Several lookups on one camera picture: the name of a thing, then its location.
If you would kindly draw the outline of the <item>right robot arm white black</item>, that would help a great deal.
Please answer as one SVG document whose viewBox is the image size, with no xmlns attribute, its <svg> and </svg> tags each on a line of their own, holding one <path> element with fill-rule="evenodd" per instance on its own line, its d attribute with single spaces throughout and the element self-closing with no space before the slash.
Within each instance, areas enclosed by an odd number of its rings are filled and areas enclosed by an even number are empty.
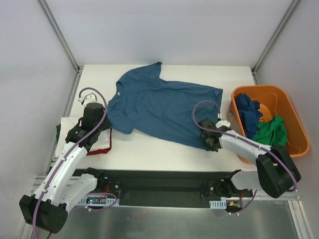
<svg viewBox="0 0 319 239">
<path fill-rule="evenodd" d="M 232 151 L 256 166 L 255 171 L 233 173 L 230 181 L 224 184 L 227 195 L 234 197 L 243 189 L 257 189 L 278 198 L 285 192 L 297 190 L 301 175 L 285 147 L 256 143 L 239 135 L 222 121 L 217 123 L 220 127 L 208 118 L 195 123 L 201 129 L 204 146 L 215 152 L 220 149 Z"/>
</svg>

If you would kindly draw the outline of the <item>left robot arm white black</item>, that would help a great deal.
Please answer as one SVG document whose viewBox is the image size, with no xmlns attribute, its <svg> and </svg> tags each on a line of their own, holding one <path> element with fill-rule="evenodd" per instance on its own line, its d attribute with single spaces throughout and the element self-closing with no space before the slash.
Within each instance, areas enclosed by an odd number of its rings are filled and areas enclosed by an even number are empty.
<svg viewBox="0 0 319 239">
<path fill-rule="evenodd" d="M 102 193 L 104 172 L 88 168 L 71 186 L 67 186 L 77 165 L 98 141 L 101 132 L 111 127 L 106 110 L 100 103 L 88 103 L 83 116 L 71 128 L 57 162 L 31 196 L 23 195 L 19 202 L 24 220 L 50 234 L 58 233 L 69 212 L 88 193 Z"/>
</svg>

